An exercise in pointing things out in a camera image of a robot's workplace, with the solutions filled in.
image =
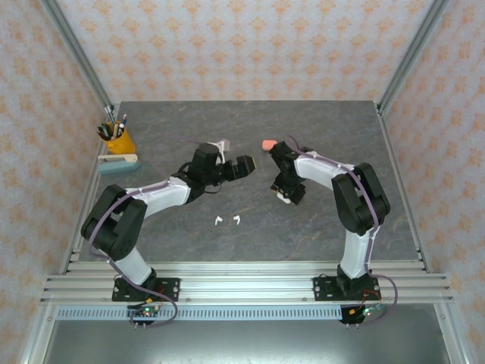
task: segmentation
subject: yellow cup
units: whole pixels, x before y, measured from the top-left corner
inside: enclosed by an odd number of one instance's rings
[[[136,151],[135,143],[131,140],[127,127],[124,128],[123,134],[116,140],[103,140],[103,142],[113,154],[133,154]]]

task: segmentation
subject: gray stone table surface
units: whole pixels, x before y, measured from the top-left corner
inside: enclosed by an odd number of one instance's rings
[[[261,149],[265,139],[293,135],[301,146],[339,162],[373,165],[389,198],[391,213],[377,235],[373,259],[416,259],[404,205],[372,102],[234,101],[122,102],[127,129],[142,165],[136,171],[102,176],[97,195],[109,185],[142,187],[192,160],[201,142],[230,141],[228,158],[250,155],[256,170],[144,221],[137,247],[149,262],[244,262],[340,260],[345,231],[333,193],[307,180],[298,206],[286,205],[270,190],[278,168]],[[224,219],[214,226],[216,216]],[[237,226],[234,215],[240,215]],[[83,244],[81,260],[92,260]]]

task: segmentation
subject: floral wallpaper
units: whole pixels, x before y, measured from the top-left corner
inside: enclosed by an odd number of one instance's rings
[[[434,271],[451,273],[485,358],[485,3],[451,0],[386,115]]]
[[[0,362],[15,364],[77,219],[104,119],[39,0],[0,8]]]
[[[379,100],[432,0],[59,0],[113,102]]]

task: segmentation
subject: eraser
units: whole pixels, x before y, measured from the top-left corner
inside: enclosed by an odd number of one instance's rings
[[[271,150],[275,144],[278,144],[276,140],[263,140],[263,150]]]

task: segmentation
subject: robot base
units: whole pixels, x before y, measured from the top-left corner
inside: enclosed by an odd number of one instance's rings
[[[364,291],[377,292],[380,295],[377,278],[365,274],[356,279],[350,279],[337,267],[336,277],[313,278],[313,293],[315,301],[362,301]]]
[[[153,288],[149,288],[155,292],[164,294],[170,297],[175,302],[179,299],[180,279],[179,278],[156,278]],[[139,302],[151,298],[153,301],[161,301],[160,297],[152,296],[141,290],[133,288],[123,278],[114,280],[113,295],[111,300],[113,302]]]

